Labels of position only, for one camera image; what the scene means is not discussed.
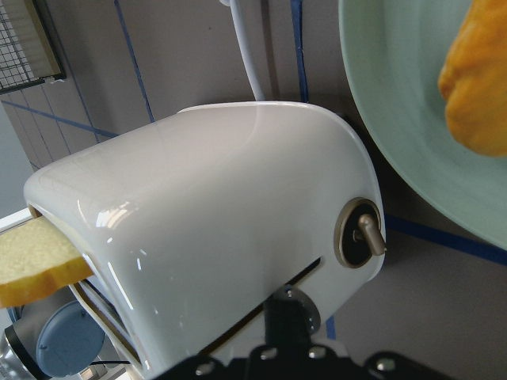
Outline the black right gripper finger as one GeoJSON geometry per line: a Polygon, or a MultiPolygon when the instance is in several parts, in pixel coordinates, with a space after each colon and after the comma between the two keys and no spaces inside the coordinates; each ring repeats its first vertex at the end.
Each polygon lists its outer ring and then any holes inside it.
{"type": "Polygon", "coordinates": [[[311,298],[297,287],[283,285],[263,303],[265,345],[278,352],[296,352],[313,344],[321,317],[311,298]]]}

